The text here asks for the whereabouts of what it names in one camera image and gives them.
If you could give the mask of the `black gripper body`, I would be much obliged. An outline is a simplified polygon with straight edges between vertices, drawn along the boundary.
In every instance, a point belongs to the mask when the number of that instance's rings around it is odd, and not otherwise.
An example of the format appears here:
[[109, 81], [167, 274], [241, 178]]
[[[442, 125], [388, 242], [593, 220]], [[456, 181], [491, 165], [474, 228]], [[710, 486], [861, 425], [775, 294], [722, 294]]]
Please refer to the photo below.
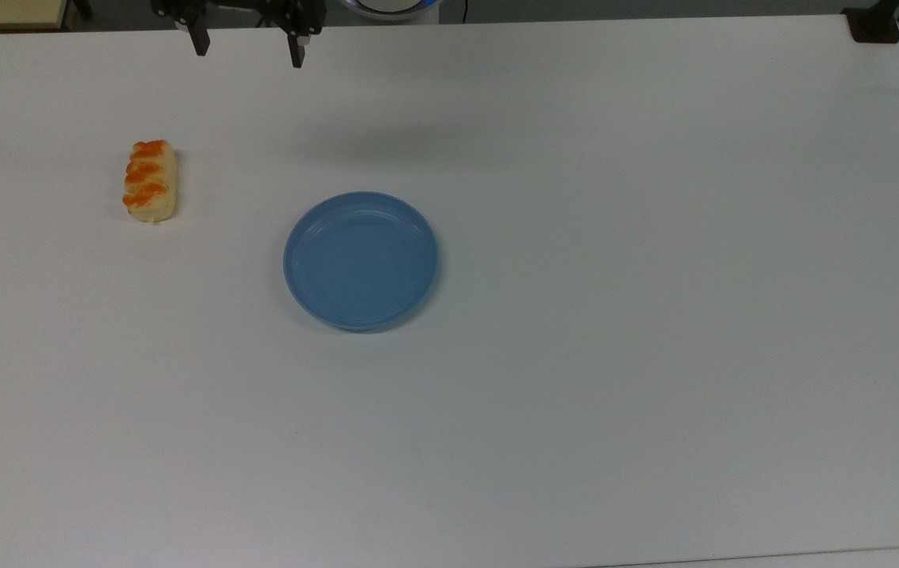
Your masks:
[[261, 28], [280, 28], [287, 35], [316, 35], [327, 14], [324, 1], [152, 1], [151, 11], [189, 32], [208, 28], [210, 8], [250, 12]]

